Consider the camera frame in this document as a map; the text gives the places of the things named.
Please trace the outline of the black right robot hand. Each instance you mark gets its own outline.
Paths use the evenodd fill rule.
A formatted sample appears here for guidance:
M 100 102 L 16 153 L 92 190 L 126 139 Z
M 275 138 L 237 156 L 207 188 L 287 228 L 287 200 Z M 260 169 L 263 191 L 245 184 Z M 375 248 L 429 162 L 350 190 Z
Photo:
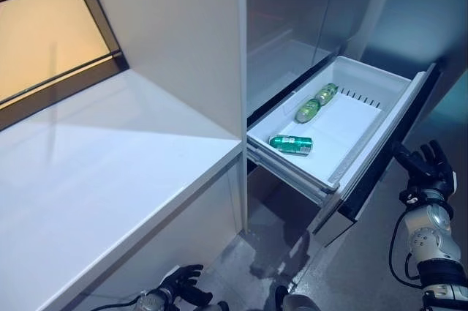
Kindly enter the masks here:
M 421 145 L 421 153 L 411 152 L 399 142 L 394 142 L 391 149 L 394 158 L 408 172 L 408 188 L 436 190 L 445 199 L 456 191 L 456 173 L 437 140 Z

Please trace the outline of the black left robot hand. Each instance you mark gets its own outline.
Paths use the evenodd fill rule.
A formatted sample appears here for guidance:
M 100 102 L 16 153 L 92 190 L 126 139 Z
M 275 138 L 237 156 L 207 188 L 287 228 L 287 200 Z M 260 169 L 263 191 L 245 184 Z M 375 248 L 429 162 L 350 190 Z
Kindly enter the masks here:
M 194 306 L 204 307 L 211 302 L 213 294 L 196 287 L 203 268 L 202 264 L 179 267 L 163 279 L 157 290 L 165 295 L 168 304 L 173 304 L 180 297 Z

